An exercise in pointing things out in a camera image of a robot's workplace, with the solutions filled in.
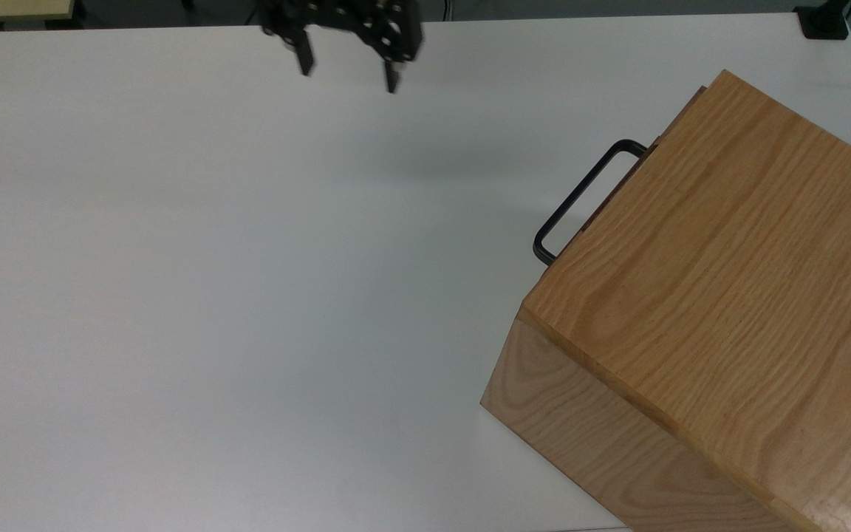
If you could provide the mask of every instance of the box side panel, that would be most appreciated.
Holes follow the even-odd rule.
[[[794,530],[520,320],[482,405],[635,532]]]

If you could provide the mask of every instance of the wooden box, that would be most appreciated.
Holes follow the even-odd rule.
[[[635,532],[851,532],[851,147],[722,73],[524,299],[482,404]]]

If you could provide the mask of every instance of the wooden cabinet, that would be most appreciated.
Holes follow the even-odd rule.
[[[635,532],[851,532],[851,146],[723,72],[527,294],[482,404]]]

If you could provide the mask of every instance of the wooden drawer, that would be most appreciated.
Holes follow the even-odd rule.
[[[851,147],[723,72],[527,294],[482,405],[636,532],[851,532]]]

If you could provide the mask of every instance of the black object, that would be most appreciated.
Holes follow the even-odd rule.
[[[577,188],[574,188],[570,195],[564,199],[564,202],[560,203],[560,206],[550,215],[550,218],[544,222],[544,225],[541,226],[540,231],[537,231],[537,235],[534,236],[534,256],[537,259],[540,259],[541,262],[550,266],[553,264],[554,260],[557,259],[557,256],[554,253],[547,251],[544,248],[544,238],[550,233],[551,229],[554,229],[554,226],[557,225],[557,222],[560,222],[560,218],[564,218],[564,215],[567,214],[567,211],[570,210],[573,203],[580,199],[582,193],[587,190],[587,186],[593,183],[593,180],[600,175],[602,169],[606,168],[606,165],[612,161],[612,158],[617,156],[617,154],[621,154],[622,151],[627,152],[627,154],[635,155],[636,157],[641,157],[646,152],[646,147],[639,144],[639,142],[635,142],[634,140],[629,140],[628,138],[623,140],[618,140],[612,145],[612,148],[609,151],[606,151],[606,154],[600,158],[600,160],[590,169],[587,175],[584,176],[584,179],[580,181],[580,185],[577,185]]]
[[[849,0],[828,0],[820,7],[794,7],[793,12],[800,17],[800,30],[807,39],[825,41],[844,41],[849,36],[842,10]]]
[[[314,68],[305,27],[317,24],[357,34],[383,58],[386,88],[396,92],[397,68],[412,61],[423,40],[416,0],[257,0],[264,33],[278,35],[293,48],[301,74]]]

